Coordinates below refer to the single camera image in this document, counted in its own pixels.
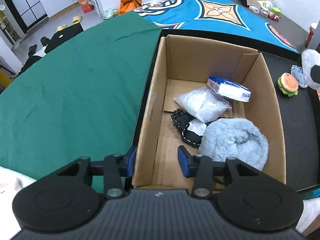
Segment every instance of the red box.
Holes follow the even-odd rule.
[[[81,8],[84,13],[91,12],[93,10],[93,5],[91,5],[88,0],[78,0],[78,3],[80,3]]]

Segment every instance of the black plush toy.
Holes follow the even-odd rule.
[[[178,129],[181,135],[181,140],[192,147],[199,148],[202,135],[198,135],[195,132],[188,130],[190,122],[195,118],[191,114],[184,113],[181,109],[175,110],[171,118],[173,125]]]

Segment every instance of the hamburger toy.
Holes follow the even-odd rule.
[[[278,78],[278,87],[285,95],[292,97],[293,95],[298,95],[298,82],[289,73],[283,73],[281,77]]]

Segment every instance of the cardboard box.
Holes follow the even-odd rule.
[[[91,12],[93,10],[93,5],[91,5],[88,0],[78,0],[78,3],[80,3],[84,13]]]
[[[132,184],[148,189],[186,188],[177,149],[185,145],[172,125],[179,108],[172,97],[206,86],[209,76],[249,88],[249,103],[234,101],[232,116],[251,120],[269,142],[263,172],[285,183],[285,146],[279,104],[268,67],[257,50],[197,37],[168,35],[160,40],[143,117]],[[197,149],[185,145],[191,154]]]

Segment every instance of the orange gift bag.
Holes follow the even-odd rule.
[[[121,0],[120,1],[120,14],[125,14],[126,12],[130,12],[135,8],[140,7],[142,4],[141,0]]]

